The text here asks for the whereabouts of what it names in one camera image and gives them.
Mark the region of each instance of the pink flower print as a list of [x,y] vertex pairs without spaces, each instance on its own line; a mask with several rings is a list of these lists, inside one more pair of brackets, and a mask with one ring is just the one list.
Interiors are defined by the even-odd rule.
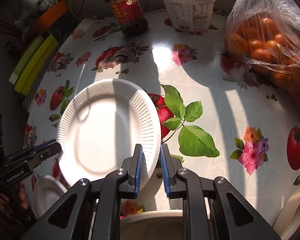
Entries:
[[81,66],[83,63],[88,61],[90,56],[91,56],[90,52],[85,52],[75,63],[77,65],[77,67]]
[[34,100],[37,103],[37,106],[41,106],[44,103],[44,95],[36,97]]
[[244,150],[238,158],[238,161],[244,165],[249,175],[251,175],[254,172],[254,170],[258,168],[258,166],[263,165],[261,144],[261,141],[255,144],[246,141],[244,143]]
[[82,29],[77,28],[71,33],[71,36],[74,40],[76,40],[76,39],[82,38],[84,33],[85,32]]
[[189,55],[189,49],[183,49],[182,51],[172,51],[172,60],[178,66],[181,66],[183,63],[192,61],[191,56]]

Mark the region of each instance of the flower print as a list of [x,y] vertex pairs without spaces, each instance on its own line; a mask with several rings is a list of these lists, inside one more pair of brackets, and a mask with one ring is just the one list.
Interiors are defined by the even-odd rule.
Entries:
[[261,142],[261,153],[262,154],[269,151],[268,141],[269,141],[268,138],[264,138],[263,136],[261,136],[260,142]]
[[173,49],[174,50],[183,50],[183,49],[186,49],[186,47],[183,45],[183,44],[175,44],[174,46],[173,46]]
[[43,96],[39,96],[37,98],[34,99],[37,103],[37,106],[41,106],[44,103],[44,97]]
[[181,66],[183,63],[187,63],[189,61],[192,61],[191,56],[189,55],[189,49],[183,49],[182,51],[172,51],[172,60],[174,63],[176,63],[178,66]]
[[82,38],[85,32],[82,29],[76,28],[72,33],[71,36],[74,40]]
[[246,141],[244,143],[244,150],[238,158],[238,161],[244,165],[249,175],[251,175],[259,166],[263,165],[261,144],[261,141],[256,144]]
[[191,48],[189,48],[189,55],[198,55],[198,53],[197,53],[197,49],[191,49]]
[[124,203],[124,206],[122,207],[122,213],[123,215],[126,217],[126,216],[130,216],[130,215],[134,215],[134,214],[137,214],[138,212],[138,204],[137,203],[134,203],[130,200],[127,200],[125,203]]
[[77,67],[81,66],[83,63],[88,61],[90,56],[91,56],[91,53],[88,51],[88,52],[85,52],[81,57],[79,57],[79,59],[75,63],[77,65]]
[[246,133],[243,136],[243,140],[249,143],[255,143],[256,141],[260,140],[257,129],[255,127],[249,127],[246,128]]
[[42,96],[42,95],[45,94],[45,92],[46,92],[46,91],[45,91],[44,89],[40,89],[39,92],[38,92],[38,94],[39,94],[40,96]]

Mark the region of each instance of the white paper plate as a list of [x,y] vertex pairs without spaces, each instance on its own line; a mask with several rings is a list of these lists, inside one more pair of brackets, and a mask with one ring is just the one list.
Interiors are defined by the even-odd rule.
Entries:
[[79,94],[66,108],[58,128],[61,172],[70,186],[79,179],[104,178],[143,147],[141,188],[156,166],[161,143],[157,110],[147,93],[129,81],[105,79]]
[[38,218],[66,192],[67,189],[54,177],[50,175],[39,177],[34,185],[34,205]]
[[276,222],[274,223],[273,229],[274,231],[277,232],[277,234],[281,238],[283,237],[283,235],[287,230],[293,234],[293,232],[298,228],[300,224],[300,219],[299,219],[300,216],[299,215],[295,216],[295,215],[298,212],[299,208],[300,208],[300,187],[288,199],[286,204],[283,206]]
[[182,210],[149,211],[120,220],[120,239],[182,240]]

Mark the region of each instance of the human hand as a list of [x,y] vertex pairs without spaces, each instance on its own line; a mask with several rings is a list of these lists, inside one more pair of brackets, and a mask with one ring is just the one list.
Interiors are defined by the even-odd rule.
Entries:
[[[28,209],[29,203],[28,203],[28,199],[26,197],[26,192],[25,192],[25,189],[23,188],[23,186],[24,186],[24,184],[22,181],[20,181],[16,184],[16,188],[18,190],[18,195],[19,195],[19,199],[20,199],[20,206],[24,209]],[[0,196],[4,200],[9,201],[9,198],[6,195],[0,193]],[[9,212],[6,210],[6,207],[5,207],[7,202],[5,202],[1,197],[0,197],[0,212],[8,219],[12,219],[12,217],[10,216]]]

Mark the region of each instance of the glass jar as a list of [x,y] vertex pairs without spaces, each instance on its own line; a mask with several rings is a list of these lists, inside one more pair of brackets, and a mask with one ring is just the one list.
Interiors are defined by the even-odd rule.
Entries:
[[120,24],[126,36],[137,36],[148,29],[148,21],[144,17],[138,0],[105,0]]

